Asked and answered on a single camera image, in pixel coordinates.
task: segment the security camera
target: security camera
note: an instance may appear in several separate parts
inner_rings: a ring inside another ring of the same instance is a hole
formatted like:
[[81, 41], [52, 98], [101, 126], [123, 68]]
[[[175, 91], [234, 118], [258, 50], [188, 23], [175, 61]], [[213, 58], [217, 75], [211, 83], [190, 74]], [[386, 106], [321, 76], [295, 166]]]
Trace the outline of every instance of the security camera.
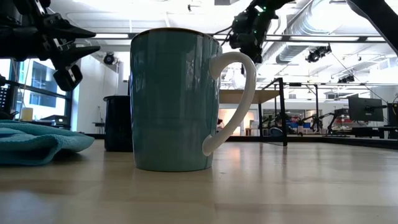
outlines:
[[107, 65], [114, 65], [118, 59], [114, 56], [114, 52], [107, 52], [104, 58], [104, 63]]
[[350, 83], [355, 82], [355, 77], [353, 75], [348, 75], [347, 77], [340, 78], [337, 83]]
[[313, 50], [310, 50], [310, 54], [305, 59], [309, 63], [315, 63], [330, 53], [331, 53], [331, 47], [329, 44], [327, 47], [317, 47]]

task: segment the black monitor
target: black monitor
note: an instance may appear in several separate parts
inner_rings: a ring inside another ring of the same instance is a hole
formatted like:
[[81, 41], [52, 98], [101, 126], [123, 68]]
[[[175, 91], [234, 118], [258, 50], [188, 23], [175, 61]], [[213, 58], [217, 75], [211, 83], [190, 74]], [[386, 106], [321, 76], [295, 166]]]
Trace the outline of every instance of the black monitor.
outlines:
[[354, 121], [384, 121], [380, 99], [348, 97], [349, 118]]

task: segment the white wall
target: white wall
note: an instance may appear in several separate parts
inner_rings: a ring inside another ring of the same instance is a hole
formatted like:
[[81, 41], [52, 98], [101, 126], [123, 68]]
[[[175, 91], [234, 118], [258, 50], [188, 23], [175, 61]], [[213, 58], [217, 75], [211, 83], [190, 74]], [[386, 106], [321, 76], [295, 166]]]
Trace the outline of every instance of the white wall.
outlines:
[[92, 56], [80, 60], [83, 80], [73, 91], [72, 131], [98, 133], [93, 122], [105, 122], [105, 96], [118, 93], [119, 75]]
[[10, 66], [11, 60], [10, 59], [0, 59], [0, 75], [6, 77], [6, 80], [9, 79], [10, 75]]
[[119, 62], [119, 80], [118, 80], [118, 95], [127, 95], [128, 82], [125, 82], [125, 77], [130, 74], [129, 63]]

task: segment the mug rim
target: mug rim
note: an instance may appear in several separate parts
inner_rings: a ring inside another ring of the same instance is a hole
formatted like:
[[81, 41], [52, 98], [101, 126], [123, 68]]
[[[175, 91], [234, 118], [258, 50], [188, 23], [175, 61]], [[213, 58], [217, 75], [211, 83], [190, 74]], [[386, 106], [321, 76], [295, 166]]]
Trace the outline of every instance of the mug rim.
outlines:
[[201, 35], [204, 37], [209, 37], [211, 40], [214, 40], [215, 42], [217, 42], [218, 45], [220, 45], [220, 43], [218, 42], [218, 40], [216, 40], [214, 37], [208, 35], [208, 34], [204, 34], [202, 32], [196, 31], [196, 30], [191, 30], [191, 29], [186, 29], [186, 28], [179, 28], [179, 27], [161, 27], [161, 28], [154, 28], [154, 29], [149, 29], [149, 30], [145, 30], [144, 32], [141, 32], [137, 35], [135, 35], [131, 41], [133, 41], [136, 37], [148, 34], [150, 32], [156, 32], [156, 31], [162, 31], [162, 30], [167, 30], [167, 31], [182, 31], [182, 32], [190, 32], [190, 33], [194, 33], [196, 35]]

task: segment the black robotic arm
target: black robotic arm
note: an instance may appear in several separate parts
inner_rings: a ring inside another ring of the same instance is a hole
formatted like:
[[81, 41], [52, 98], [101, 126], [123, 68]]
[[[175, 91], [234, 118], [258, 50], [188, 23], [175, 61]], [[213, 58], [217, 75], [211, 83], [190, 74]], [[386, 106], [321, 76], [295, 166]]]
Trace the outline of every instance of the black robotic arm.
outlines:
[[58, 86], [63, 91], [71, 91], [83, 78], [76, 61], [100, 47], [76, 47], [76, 38], [96, 34], [71, 25], [60, 14], [49, 14], [50, 3], [50, 0], [1, 0], [0, 58], [50, 59], [56, 69], [54, 78]]
[[[249, 56], [254, 63], [262, 63], [262, 44], [271, 20], [278, 19], [275, 12], [292, 0], [253, 0], [245, 11], [238, 14], [232, 23], [229, 44], [232, 49]], [[384, 0], [346, 0], [348, 6], [366, 18], [398, 54], [397, 14]]]

